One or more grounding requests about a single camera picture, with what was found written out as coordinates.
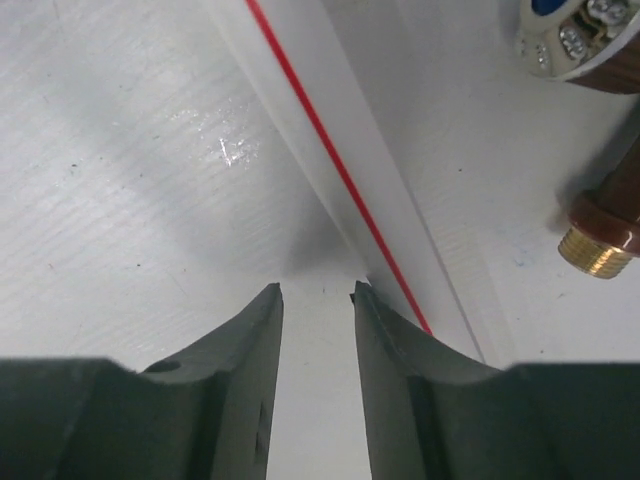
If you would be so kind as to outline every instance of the brass fitting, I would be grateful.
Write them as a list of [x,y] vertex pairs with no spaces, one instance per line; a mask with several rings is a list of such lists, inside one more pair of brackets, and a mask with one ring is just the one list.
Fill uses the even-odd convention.
[[577,269],[603,279],[617,276],[633,258],[624,250],[592,240],[577,228],[569,230],[558,251]]
[[569,219],[558,250],[583,272],[613,278],[640,256],[640,137],[597,189],[576,199]]

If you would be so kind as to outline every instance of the red stripe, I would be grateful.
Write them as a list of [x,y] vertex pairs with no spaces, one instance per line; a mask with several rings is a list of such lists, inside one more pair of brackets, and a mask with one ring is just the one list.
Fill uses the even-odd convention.
[[331,137],[329,137],[327,130],[324,128],[324,125],[322,124],[322,121],[320,120],[318,113],[313,107],[313,104],[311,103],[311,100],[309,99],[307,92],[302,86],[302,83],[300,82],[298,75],[293,69],[291,62],[287,58],[287,55],[284,53],[284,49],[282,48],[282,45],[280,45],[280,42],[278,41],[273,31],[273,28],[271,28],[271,25],[267,20],[267,17],[263,12],[262,7],[260,7],[260,5],[258,4],[258,0],[245,0],[245,1],[249,9],[251,10],[251,13],[253,14],[256,22],[258,23],[260,30],[262,30],[262,33],[264,34],[267,42],[269,43],[269,46],[271,47],[273,54],[278,59],[278,62],[280,63],[280,66],[282,67],[284,74],[286,75],[287,79],[289,80],[289,83],[291,84],[291,88],[293,88],[293,90],[295,91],[298,97],[298,100],[300,100],[302,107],[304,108],[305,112],[307,113],[307,116],[309,117],[309,120],[311,121],[311,124],[313,125],[318,136],[320,137],[320,140],[322,141],[324,148],[327,150],[329,157],[331,157],[333,165],[336,167],[336,170],[338,171],[340,178],[342,178],[342,181],[344,182],[344,185],[347,187],[347,190],[349,191],[351,198],[353,198],[353,201],[358,207],[360,214],[362,215],[362,217],[364,218],[364,221],[369,227],[369,230],[371,231],[371,235],[373,235],[373,238],[378,244],[378,248],[380,248],[380,251],[382,252],[382,255],[384,256],[387,263],[389,264],[389,267],[391,268],[393,275],[396,277],[396,280],[398,281],[400,288],[404,292],[404,295],[407,297],[407,301],[409,302],[409,305],[411,305],[411,309],[413,310],[413,313],[415,313],[416,317],[418,317],[418,321],[420,322],[420,325],[422,325],[422,328],[424,329],[424,331],[432,335],[431,328],[427,323],[427,319],[422,313],[422,310],[420,310],[420,306],[418,305],[418,302],[413,296],[413,292],[411,292],[411,289],[409,288],[409,284],[407,283],[404,276],[402,275],[402,272],[400,271],[398,264],[393,258],[393,255],[391,254],[391,250],[389,250],[389,247],[384,241],[384,238],[380,233],[380,229],[376,225],[376,222],[373,220],[373,216],[369,212],[367,205],[364,203],[364,200],[362,199],[362,196],[358,191],[358,187],[356,187],[356,184],[353,182],[353,179],[349,175],[349,171],[347,170],[347,167],[345,166],[344,161],[340,157],[340,154],[338,153],[338,150],[333,144]]

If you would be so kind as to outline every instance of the white surface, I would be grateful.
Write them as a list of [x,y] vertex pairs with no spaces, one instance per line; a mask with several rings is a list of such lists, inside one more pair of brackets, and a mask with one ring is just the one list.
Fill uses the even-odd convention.
[[[373,288],[417,325],[421,315],[430,333],[455,350],[491,364],[511,361],[512,357],[499,356],[491,343],[478,344],[322,3],[260,0],[261,12],[286,52],[312,112],[305,111],[248,5],[227,0],[208,4],[230,50],[351,251],[362,261]],[[330,146],[321,141],[311,115],[318,116]],[[347,179],[333,163],[332,148]],[[345,180],[353,183],[365,212],[359,210]],[[373,227],[365,215],[371,216]],[[376,229],[391,261],[377,244],[372,232]],[[393,272],[394,263],[400,278]],[[480,338],[487,338],[484,325],[476,321],[474,327],[485,334]]]
[[[638,359],[640,266],[555,251],[633,99],[528,77],[506,0],[325,4],[465,310],[518,358]],[[368,478],[359,272],[207,15],[15,0],[0,26],[2,353],[143,368],[281,280],[269,476]]]

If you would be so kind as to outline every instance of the black plastic part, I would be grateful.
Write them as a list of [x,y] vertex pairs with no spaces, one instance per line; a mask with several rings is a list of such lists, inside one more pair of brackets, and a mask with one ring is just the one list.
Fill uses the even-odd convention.
[[499,372],[355,292],[373,480],[640,478],[640,366]]
[[100,359],[0,362],[2,479],[266,477],[278,285],[135,374]]

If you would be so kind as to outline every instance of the blue part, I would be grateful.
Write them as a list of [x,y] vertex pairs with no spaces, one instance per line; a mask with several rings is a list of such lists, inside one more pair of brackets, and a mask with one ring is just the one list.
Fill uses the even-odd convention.
[[567,0],[531,0],[531,8],[536,14],[544,17],[551,15],[565,3]]

